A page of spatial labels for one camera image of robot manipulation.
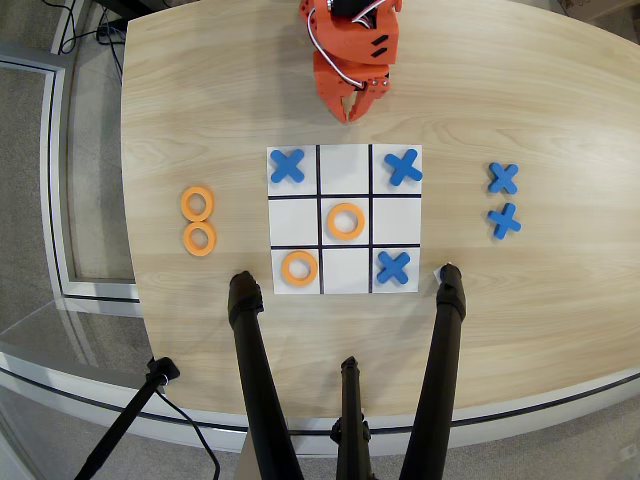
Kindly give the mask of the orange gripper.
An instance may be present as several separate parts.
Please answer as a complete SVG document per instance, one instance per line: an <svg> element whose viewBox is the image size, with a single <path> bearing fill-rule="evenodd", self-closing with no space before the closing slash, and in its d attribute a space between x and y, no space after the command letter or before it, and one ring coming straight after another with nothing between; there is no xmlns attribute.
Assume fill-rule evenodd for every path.
<svg viewBox="0 0 640 480"><path fill-rule="evenodd" d="M379 18L376 28L371 29L346 19L338 22L319 20L320 45L343 60L369 65L395 64L398 42L399 24L396 18ZM319 97L342 123L359 120L390 88L389 77L382 76L366 80L360 89L360 84L346 81L318 51L313 55L313 67ZM355 92L354 103L347 111L343 100Z"/></svg>

